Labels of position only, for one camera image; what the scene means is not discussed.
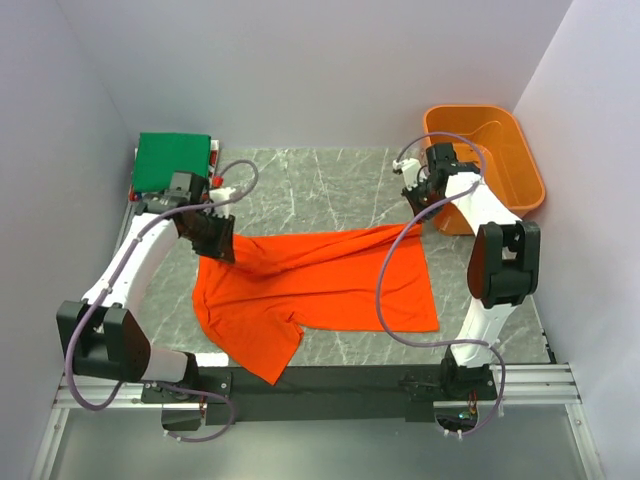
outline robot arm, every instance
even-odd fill
[[[394,171],[404,177],[402,193],[414,214],[443,197],[469,190],[481,180],[474,164],[457,160],[450,143],[429,147],[426,157],[428,175],[417,159],[394,164]],[[452,203],[476,235],[467,270],[472,298],[456,339],[493,345],[507,318],[537,287],[540,230],[535,223],[523,222],[511,213],[483,182]],[[472,368],[491,362],[491,352],[480,345],[453,345],[451,353],[458,366]]]
[[[127,237],[98,282],[82,301],[66,301],[56,315],[65,355],[71,335],[91,305],[108,287],[108,280],[140,232],[158,215],[176,207],[203,203],[207,179],[188,172],[176,172],[170,187],[146,194],[138,204]],[[232,188],[208,191],[214,203],[228,200]],[[234,217],[228,205],[218,209],[189,211],[161,220],[135,249],[120,273],[119,281],[97,306],[73,352],[73,370],[80,375],[125,382],[145,380],[185,382],[197,385],[195,356],[151,345],[136,322],[147,285],[162,260],[180,237],[188,238],[194,251],[233,263]]]

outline orange t-shirt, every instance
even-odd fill
[[[300,325],[381,331],[376,280],[403,225],[273,237],[234,236],[236,263],[200,257],[194,310],[204,333],[238,364],[274,384],[304,335]],[[420,226],[385,274],[382,308],[398,332],[438,330]]]

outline orange basket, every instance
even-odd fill
[[[493,193],[515,215],[525,216],[540,206],[545,190],[533,156],[515,117],[491,105],[440,105],[424,115],[425,133],[457,133],[478,145],[487,160],[485,180]],[[453,142],[458,160],[480,159],[466,144],[445,136],[425,139],[426,146]],[[447,235],[470,235],[471,227],[456,207],[445,205],[433,224]]]

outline marble tabletop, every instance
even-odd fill
[[[340,231],[404,223],[411,209],[400,196],[402,178],[391,172],[399,149],[225,149],[220,163],[247,158],[260,170],[256,189],[234,205],[235,233],[249,236]],[[225,185],[246,185],[238,167]],[[407,334],[414,340],[453,339],[469,306],[466,269],[473,237],[449,237],[425,224],[422,235],[440,331]],[[219,352],[202,332],[191,293],[198,258],[178,241],[149,284],[138,322],[158,346],[195,353]],[[507,320],[498,349],[508,363],[548,363],[540,322],[529,297]],[[305,329],[291,365],[438,363],[443,349],[416,349],[386,333]]]

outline green cloth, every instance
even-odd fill
[[[211,137],[194,133],[141,133],[133,167],[133,191],[157,192],[169,187],[175,171],[207,177]]]

